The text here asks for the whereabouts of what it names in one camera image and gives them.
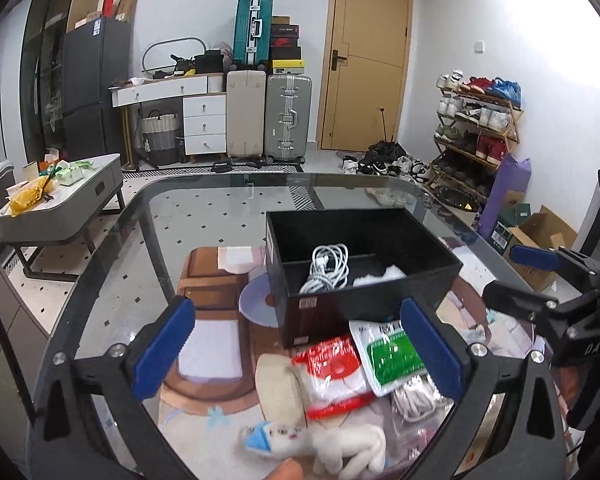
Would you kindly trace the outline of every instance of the stack of shoe boxes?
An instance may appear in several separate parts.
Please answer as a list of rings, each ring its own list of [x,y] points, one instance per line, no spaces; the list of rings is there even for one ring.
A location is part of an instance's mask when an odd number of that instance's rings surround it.
[[[302,48],[298,46],[300,27],[290,24],[289,16],[273,16],[269,59],[274,74],[304,73]]]

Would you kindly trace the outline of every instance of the door frame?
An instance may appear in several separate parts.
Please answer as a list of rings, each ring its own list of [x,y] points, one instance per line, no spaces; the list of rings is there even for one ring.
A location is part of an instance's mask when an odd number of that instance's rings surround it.
[[[407,18],[407,41],[404,44],[404,69],[402,72],[402,83],[400,85],[400,98],[398,99],[398,108],[396,110],[396,118],[394,130],[387,132],[387,135],[394,136],[394,140],[398,139],[398,128],[400,127],[400,117],[404,105],[404,92],[407,83],[407,70],[409,68],[409,54],[411,51],[411,30],[413,29],[413,0],[408,0],[408,18]],[[329,0],[329,11],[327,13],[327,30],[324,38],[324,54],[322,58],[322,79],[320,81],[320,105],[318,106],[318,124],[317,132],[320,133],[319,148],[325,150],[333,150],[333,148],[324,148],[324,113],[327,101],[327,86],[329,83],[329,70],[331,68],[331,44],[333,43],[333,20],[335,18],[336,0]]]

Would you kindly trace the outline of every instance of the open black box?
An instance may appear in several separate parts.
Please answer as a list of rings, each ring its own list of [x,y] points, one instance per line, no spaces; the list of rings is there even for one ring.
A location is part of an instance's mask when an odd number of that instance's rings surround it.
[[[286,348],[324,341],[349,332],[353,319],[398,319],[413,297],[436,309],[462,263],[405,209],[339,209],[267,212],[267,273],[276,317]],[[299,294],[319,245],[343,243],[349,249],[345,288]],[[352,287],[353,281],[381,276],[395,265],[407,276]]]

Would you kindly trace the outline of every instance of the teal suitcase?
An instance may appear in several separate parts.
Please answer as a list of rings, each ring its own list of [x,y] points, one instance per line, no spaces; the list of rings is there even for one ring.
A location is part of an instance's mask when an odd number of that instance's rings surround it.
[[[273,0],[238,0],[234,31],[234,64],[266,69],[269,60]]]

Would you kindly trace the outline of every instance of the refrigerator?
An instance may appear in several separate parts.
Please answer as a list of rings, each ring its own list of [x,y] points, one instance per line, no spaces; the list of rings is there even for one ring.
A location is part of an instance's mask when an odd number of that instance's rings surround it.
[[[97,18],[64,37],[62,115],[69,160],[125,153],[109,87],[129,79],[131,25]]]

